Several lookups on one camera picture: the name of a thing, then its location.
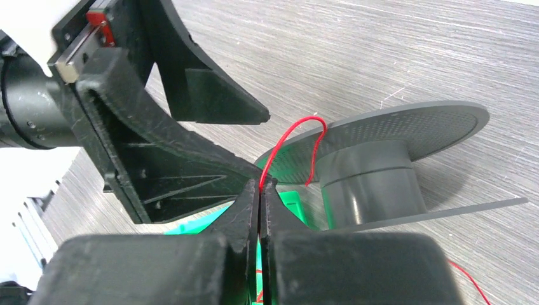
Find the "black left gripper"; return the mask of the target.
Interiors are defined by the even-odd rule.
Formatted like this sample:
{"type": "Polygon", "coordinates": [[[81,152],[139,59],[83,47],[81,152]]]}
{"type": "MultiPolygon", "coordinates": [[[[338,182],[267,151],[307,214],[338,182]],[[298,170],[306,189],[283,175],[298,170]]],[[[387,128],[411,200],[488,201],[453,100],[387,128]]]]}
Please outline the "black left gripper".
{"type": "Polygon", "coordinates": [[[51,33],[57,106],[134,223],[214,207],[260,177],[252,163],[173,120],[259,125],[270,112],[194,42],[171,1],[76,1],[51,33]],[[147,36],[172,118],[144,88],[147,36]]]}

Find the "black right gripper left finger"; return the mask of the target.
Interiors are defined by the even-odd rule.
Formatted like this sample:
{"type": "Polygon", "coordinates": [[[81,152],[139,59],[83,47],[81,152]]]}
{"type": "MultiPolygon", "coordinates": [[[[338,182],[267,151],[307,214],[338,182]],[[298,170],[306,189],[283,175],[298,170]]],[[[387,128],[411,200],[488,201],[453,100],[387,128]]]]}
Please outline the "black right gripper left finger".
{"type": "Polygon", "coordinates": [[[259,184],[198,234],[84,235],[45,267],[31,304],[250,304],[259,184]]]}

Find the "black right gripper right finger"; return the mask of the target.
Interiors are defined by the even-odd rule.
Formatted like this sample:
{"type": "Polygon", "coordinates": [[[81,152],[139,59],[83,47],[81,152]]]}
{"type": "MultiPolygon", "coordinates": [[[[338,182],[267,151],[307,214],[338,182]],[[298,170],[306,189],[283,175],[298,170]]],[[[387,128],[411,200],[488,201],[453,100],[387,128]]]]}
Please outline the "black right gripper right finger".
{"type": "Polygon", "coordinates": [[[259,183],[265,304],[462,304],[449,262],[417,233],[313,231],[259,183]]]}

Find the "black cable spool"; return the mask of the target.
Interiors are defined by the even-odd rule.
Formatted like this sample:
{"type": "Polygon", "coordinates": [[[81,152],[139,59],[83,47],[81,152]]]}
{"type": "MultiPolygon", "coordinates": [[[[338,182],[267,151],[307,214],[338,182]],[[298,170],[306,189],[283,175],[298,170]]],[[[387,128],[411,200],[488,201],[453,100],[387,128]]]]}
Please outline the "black cable spool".
{"type": "Polygon", "coordinates": [[[494,210],[527,202],[495,201],[429,212],[413,162],[475,135],[489,121],[475,102],[441,100],[400,105],[329,123],[266,151],[258,167],[279,183],[320,184],[329,227],[363,231],[494,210]]]}

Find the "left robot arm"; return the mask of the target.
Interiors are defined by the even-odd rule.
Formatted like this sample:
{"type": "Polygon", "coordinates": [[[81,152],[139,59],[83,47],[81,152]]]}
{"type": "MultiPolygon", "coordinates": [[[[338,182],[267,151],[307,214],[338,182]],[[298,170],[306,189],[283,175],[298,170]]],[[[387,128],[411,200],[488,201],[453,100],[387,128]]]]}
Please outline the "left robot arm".
{"type": "Polygon", "coordinates": [[[1,2],[1,147],[82,147],[136,224],[232,200],[260,174],[183,123],[269,119],[171,1],[1,2]]]}

